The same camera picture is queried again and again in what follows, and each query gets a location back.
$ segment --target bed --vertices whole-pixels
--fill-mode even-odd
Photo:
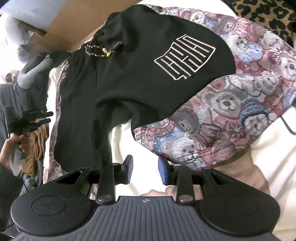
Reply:
[[[193,8],[236,16],[220,0],[194,2],[144,0],[140,3],[161,7]],[[49,124],[51,137],[46,141],[44,183],[65,174],[53,156],[60,115],[59,83],[63,79],[65,68],[67,68],[66,62],[53,69],[49,75],[52,81],[48,90],[47,108],[48,111],[54,112],[54,116],[51,117],[52,121]],[[296,131],[295,118],[296,110],[294,107],[288,109],[283,115],[283,119],[293,131]],[[128,154],[132,155],[134,159],[131,183],[129,185],[117,185],[116,197],[121,195],[174,195],[174,187],[162,185],[157,167],[158,156],[134,140],[130,122],[114,127],[109,134],[109,140],[113,162],[123,163]],[[293,215],[296,213],[295,158],[296,136],[288,131],[283,120],[279,118],[261,134],[241,158],[230,163],[214,166],[220,171],[269,193],[278,201],[281,207],[281,217],[274,234],[280,240],[294,240],[296,237],[296,217]]]

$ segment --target white embroidered design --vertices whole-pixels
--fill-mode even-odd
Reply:
[[[176,39],[169,50],[154,60],[174,80],[187,79],[213,55],[216,48],[186,34]]]

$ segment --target metal screw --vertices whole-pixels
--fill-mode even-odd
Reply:
[[[112,201],[112,196],[109,194],[101,195],[98,197],[98,201],[99,202],[110,202],[110,201]]]
[[[193,197],[190,196],[190,195],[181,195],[179,197],[179,200],[180,200],[181,203],[187,203],[187,202],[193,201]]]

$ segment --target white bed sheet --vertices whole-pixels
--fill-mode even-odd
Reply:
[[[140,3],[161,7],[194,8],[204,11],[236,16],[235,13],[220,0],[143,0]],[[60,69],[50,73],[52,80],[58,80]],[[55,122],[56,85],[52,81],[48,90],[48,111],[53,111],[49,133]],[[296,131],[296,111],[290,108],[284,115],[285,120]],[[158,172],[158,156],[138,144],[131,133],[130,121],[113,128],[109,134],[113,162],[123,163],[127,155],[134,159],[131,183],[116,186],[116,197],[122,195],[139,196],[151,189],[165,191]],[[296,136],[291,135],[283,122],[278,119],[268,127],[260,138],[251,146],[252,158],[266,177],[270,185],[271,195],[281,206],[281,217],[274,234],[284,241],[292,241],[296,237]],[[49,165],[49,139],[46,142],[44,169]]]

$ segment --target human hand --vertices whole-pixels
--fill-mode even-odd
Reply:
[[[0,153],[0,163],[2,163],[3,166],[5,166],[9,171],[11,171],[9,166],[9,156],[13,152],[14,146],[16,142],[21,142],[19,145],[19,148],[26,154],[30,153],[31,145],[30,145],[30,133],[27,132],[28,137],[24,137],[24,135],[21,136],[12,136],[4,142],[4,145],[2,147],[1,153]]]

